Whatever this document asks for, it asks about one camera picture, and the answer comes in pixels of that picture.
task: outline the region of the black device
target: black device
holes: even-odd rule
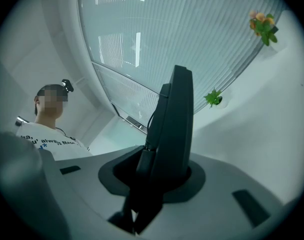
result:
[[[65,87],[67,93],[72,93],[74,91],[74,88],[68,79],[63,79],[62,85]]]
[[[164,84],[144,146],[112,160],[99,180],[112,194],[126,196],[109,222],[140,233],[163,203],[185,202],[203,186],[203,169],[189,160],[193,128],[192,72],[176,65]],[[138,213],[132,221],[131,210]]]

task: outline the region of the hair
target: hair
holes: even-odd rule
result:
[[[47,84],[47,85],[45,85],[45,86],[43,86],[38,92],[37,92],[37,94],[36,94],[36,96],[40,96],[41,94],[42,94],[42,91],[44,91],[47,87],[51,87],[51,86],[60,86],[60,87],[62,87],[62,85],[60,85],[60,84]],[[37,106],[36,106],[36,104],[35,104],[35,115],[37,115]]]

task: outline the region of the white wall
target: white wall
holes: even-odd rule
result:
[[[0,132],[15,131],[14,123],[17,111],[23,109],[25,106],[24,101],[27,98],[27,93],[17,84],[0,61]]]
[[[78,0],[59,0],[58,5],[67,43],[69,44],[76,64],[100,103],[108,111],[116,115],[114,108],[112,107],[101,83],[96,76],[87,51],[79,20]]]
[[[304,185],[304,35],[283,12],[277,26],[286,47],[264,47],[222,94],[224,109],[194,115],[192,152],[231,163],[283,203]]]
[[[89,145],[113,114],[105,112],[76,63],[61,22],[64,11],[58,4],[59,0],[20,0],[4,22],[0,30],[0,71],[6,70],[6,81],[11,78],[17,84],[6,85],[10,92],[0,95],[4,101],[17,99],[20,105],[8,110],[33,122],[37,91],[46,84],[69,79],[74,92],[57,127]]]
[[[146,135],[140,130],[130,127],[119,116],[114,116],[90,144],[93,155],[105,154],[134,145],[144,145]]]

